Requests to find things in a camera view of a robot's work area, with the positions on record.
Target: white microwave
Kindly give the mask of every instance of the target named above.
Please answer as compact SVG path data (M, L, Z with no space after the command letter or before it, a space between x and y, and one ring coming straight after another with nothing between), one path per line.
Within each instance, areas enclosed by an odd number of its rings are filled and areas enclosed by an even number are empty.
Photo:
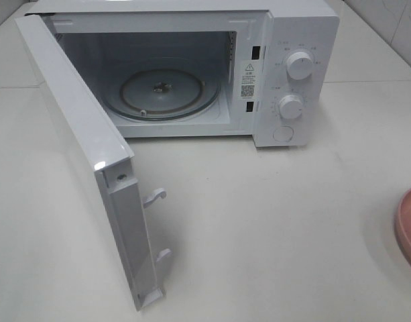
M109 218L138 310L162 297L123 138L307 143L339 18L323 0L39 0L17 25L64 153Z

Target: control panel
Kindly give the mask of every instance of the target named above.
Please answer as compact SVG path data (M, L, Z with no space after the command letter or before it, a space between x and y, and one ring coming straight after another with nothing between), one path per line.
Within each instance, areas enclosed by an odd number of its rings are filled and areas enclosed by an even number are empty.
M339 18L276 17L253 134L257 147L308 142Z

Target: tiled wall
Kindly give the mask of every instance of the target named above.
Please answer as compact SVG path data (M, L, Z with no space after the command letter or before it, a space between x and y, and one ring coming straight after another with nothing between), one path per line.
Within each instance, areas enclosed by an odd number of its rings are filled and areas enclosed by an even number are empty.
M0 0L0 25L6 20L18 7L27 3L27 0Z
M411 65L411 0L345 0Z

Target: qr code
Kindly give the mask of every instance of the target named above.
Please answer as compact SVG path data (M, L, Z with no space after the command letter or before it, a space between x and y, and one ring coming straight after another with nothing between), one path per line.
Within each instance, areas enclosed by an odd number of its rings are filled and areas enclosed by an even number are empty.
M241 96L242 97L253 97L254 96L254 85L241 86Z

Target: warning label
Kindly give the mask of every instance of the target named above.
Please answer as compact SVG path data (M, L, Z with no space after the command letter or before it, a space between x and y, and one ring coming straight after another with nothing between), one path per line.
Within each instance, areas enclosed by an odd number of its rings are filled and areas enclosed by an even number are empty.
M259 64L259 60L244 60L241 62L239 69L239 96L242 99L254 99L257 95Z

